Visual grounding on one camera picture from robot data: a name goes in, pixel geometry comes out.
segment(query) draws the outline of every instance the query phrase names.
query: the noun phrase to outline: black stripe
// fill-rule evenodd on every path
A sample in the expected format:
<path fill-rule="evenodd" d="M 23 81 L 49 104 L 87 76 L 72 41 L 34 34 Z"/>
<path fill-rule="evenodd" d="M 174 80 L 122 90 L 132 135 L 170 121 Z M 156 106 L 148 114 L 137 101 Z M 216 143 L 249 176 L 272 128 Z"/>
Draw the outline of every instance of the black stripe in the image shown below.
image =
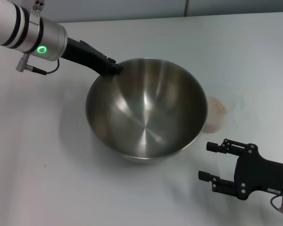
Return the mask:
<path fill-rule="evenodd" d="M 19 38 L 19 40 L 17 41 L 17 43 L 14 46 L 9 47 L 9 48 L 18 48 L 23 43 L 23 41 L 25 40 L 25 38 L 27 36 L 28 26 L 29 26 L 29 14 L 28 14 L 28 12 L 25 8 L 23 8 L 23 7 L 21 7 L 21 8 L 23 9 L 24 18 L 25 18 L 24 29 L 23 29 L 22 35 Z"/>
<path fill-rule="evenodd" d="M 20 24 L 21 24 L 21 12 L 19 9 L 19 6 L 15 5 L 16 8 L 16 22 L 15 22 L 15 27 L 14 30 L 12 32 L 12 34 L 10 35 L 10 38 L 4 42 L 1 46 L 8 46 L 10 43 L 12 43 L 12 41 L 15 39 L 15 37 L 18 34 L 19 28 L 20 28 Z"/>
<path fill-rule="evenodd" d="M 44 33 L 44 23 L 43 23 L 43 19 L 41 17 L 40 18 L 40 27 L 39 27 L 39 36 L 37 38 L 37 41 L 36 41 L 34 46 L 29 51 L 25 52 L 26 54 L 30 54 L 30 53 L 32 53 L 32 52 L 34 52 L 36 50 L 36 48 L 39 46 L 39 44 L 42 41 L 43 33 Z"/>

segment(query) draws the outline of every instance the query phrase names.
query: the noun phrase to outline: black robot end effector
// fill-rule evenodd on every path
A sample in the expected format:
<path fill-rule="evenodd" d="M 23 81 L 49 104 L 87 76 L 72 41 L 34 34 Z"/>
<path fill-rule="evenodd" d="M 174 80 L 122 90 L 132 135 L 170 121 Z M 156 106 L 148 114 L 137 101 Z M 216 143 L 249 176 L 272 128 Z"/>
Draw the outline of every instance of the black robot end effector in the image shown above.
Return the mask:
<path fill-rule="evenodd" d="M 207 150 L 238 156 L 233 182 L 199 171 L 200 180 L 212 182 L 213 192 L 236 196 L 241 200 L 246 200 L 254 191 L 283 196 L 283 164 L 261 157 L 255 144 L 224 139 L 221 145 L 208 142 Z"/>
<path fill-rule="evenodd" d="M 62 58 L 89 67 L 102 76 L 119 75 L 123 70 L 114 59 L 106 57 L 84 41 L 78 42 L 71 38 L 68 38 Z"/>

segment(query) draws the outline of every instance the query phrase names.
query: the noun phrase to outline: white table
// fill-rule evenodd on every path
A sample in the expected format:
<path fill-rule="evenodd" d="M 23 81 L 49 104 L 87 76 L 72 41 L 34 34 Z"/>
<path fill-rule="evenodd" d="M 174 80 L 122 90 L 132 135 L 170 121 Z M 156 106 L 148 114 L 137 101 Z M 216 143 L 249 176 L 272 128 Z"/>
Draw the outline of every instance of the white table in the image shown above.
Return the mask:
<path fill-rule="evenodd" d="M 63 24 L 118 62 L 154 57 L 243 98 L 218 133 L 149 166 L 125 164 L 92 135 L 85 99 L 97 78 L 61 59 L 48 76 L 15 67 L 0 47 L 0 226 L 283 226 L 271 194 L 211 192 L 198 170 L 233 180 L 236 157 L 205 151 L 224 138 L 283 163 L 283 13 Z M 55 62 L 30 64 L 52 70 Z"/>

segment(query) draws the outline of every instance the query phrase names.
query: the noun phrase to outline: stainless steel bowl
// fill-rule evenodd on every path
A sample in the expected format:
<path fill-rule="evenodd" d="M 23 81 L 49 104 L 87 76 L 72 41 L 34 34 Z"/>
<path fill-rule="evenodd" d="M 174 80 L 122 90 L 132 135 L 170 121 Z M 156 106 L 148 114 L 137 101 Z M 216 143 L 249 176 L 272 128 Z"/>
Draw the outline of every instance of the stainless steel bowl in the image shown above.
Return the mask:
<path fill-rule="evenodd" d="M 86 115 L 95 135 L 124 157 L 147 161 L 170 156 L 202 131 L 207 100 L 197 80 L 165 60 L 121 62 L 119 76 L 98 77 Z"/>

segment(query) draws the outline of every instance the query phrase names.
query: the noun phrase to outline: table surface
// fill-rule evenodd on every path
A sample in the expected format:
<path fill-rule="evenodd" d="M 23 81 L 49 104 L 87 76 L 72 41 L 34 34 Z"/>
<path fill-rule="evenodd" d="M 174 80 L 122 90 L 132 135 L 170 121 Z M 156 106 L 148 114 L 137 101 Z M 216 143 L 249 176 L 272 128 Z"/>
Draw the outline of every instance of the table surface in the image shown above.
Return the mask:
<path fill-rule="evenodd" d="M 202 86 L 226 86 L 238 106 L 221 131 L 202 133 L 159 164 L 134 166 L 88 126 L 84 105 L 95 72 L 61 59 L 48 76 L 19 73 L 21 53 L 0 47 L 0 225 L 283 225 L 271 194 L 240 201 L 211 192 L 197 175 L 233 180 L 236 157 L 205 151 L 206 142 L 224 138 L 255 143 L 263 157 L 283 163 L 283 13 L 63 25 L 118 62 L 165 59 Z"/>

